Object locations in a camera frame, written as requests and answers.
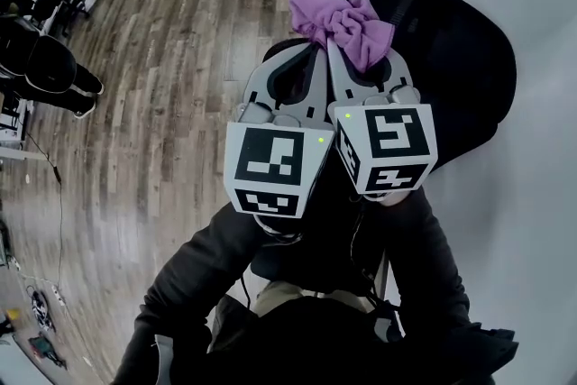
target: yellow object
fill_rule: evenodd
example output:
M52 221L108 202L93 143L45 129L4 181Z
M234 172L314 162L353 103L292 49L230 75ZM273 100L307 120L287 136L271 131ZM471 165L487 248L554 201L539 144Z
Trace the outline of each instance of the yellow object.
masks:
M20 319L20 310L18 308L7 309L6 315L8 316L8 319L15 321L16 319Z

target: beige pants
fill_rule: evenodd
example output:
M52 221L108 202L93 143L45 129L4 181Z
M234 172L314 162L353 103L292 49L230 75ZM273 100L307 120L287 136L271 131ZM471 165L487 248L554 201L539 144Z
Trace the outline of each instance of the beige pants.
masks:
M305 294L303 294L303 289L300 287L282 280L270 282L257 297L252 311L258 317L262 317L283 303L301 297L305 297ZM363 305L362 300L351 292L336 290L331 294L320 294L319 297L331 298L332 300L337 300L349 307L358 309L363 313L367 312L367 308Z

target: person's left arm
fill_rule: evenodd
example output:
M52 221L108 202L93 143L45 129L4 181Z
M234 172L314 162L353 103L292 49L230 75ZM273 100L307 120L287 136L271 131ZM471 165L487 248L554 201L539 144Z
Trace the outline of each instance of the person's left arm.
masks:
M211 341L206 317L268 239L252 215L228 204L183 244L144 297L113 385L156 382L156 334L174 339L175 361L183 345L189 362L205 354Z

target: sneaker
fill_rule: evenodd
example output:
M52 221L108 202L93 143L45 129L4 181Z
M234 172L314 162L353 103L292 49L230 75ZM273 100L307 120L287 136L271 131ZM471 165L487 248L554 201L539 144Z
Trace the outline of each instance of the sneaker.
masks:
M85 113L81 113L80 111L77 111L76 113L74 113L74 117L76 117L77 119L84 119L87 115L92 113L95 109L96 109L96 101L92 104L92 107L90 109L88 109Z

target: wooden floor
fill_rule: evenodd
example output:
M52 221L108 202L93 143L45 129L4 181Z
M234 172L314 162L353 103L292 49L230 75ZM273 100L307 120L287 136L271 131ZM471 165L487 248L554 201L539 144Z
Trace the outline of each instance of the wooden floor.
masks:
M69 47L105 93L85 120L38 105L29 127L63 178L69 311L49 301L74 383L113 378L155 274L227 201L226 122L264 52L294 35L288 0L98 0L72 28ZM48 163L5 161L0 197L23 272L55 280L60 202ZM28 307L34 281L15 274L0 270L2 308Z

